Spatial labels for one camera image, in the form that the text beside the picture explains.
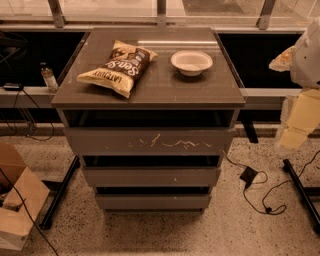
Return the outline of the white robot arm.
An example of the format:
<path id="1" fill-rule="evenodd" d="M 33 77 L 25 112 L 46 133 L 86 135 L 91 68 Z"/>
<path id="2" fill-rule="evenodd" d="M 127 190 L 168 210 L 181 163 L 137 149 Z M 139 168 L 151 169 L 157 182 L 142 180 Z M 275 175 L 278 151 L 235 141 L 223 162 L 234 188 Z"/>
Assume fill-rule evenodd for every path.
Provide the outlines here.
<path id="1" fill-rule="evenodd" d="M 294 46 L 287 48 L 269 68 L 290 72 L 291 81 L 302 87 L 296 97 L 288 97 L 283 111 L 277 144 L 286 150 L 298 149 L 320 124 L 320 17 L 317 17 Z"/>

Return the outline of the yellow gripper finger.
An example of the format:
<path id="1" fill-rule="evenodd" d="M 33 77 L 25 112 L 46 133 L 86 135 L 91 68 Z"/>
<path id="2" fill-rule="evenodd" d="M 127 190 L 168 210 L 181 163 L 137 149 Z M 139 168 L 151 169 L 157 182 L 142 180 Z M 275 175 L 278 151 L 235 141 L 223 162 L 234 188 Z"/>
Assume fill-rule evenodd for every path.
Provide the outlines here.
<path id="1" fill-rule="evenodd" d="M 320 125 L 320 90 L 303 89 L 283 102 L 277 144 L 282 149 L 298 149 Z"/>
<path id="2" fill-rule="evenodd" d="M 294 46 L 291 46 L 279 54 L 275 59 L 273 59 L 269 68 L 273 71 L 284 72 L 289 71 L 291 66 L 291 57 L 292 52 L 295 49 Z"/>

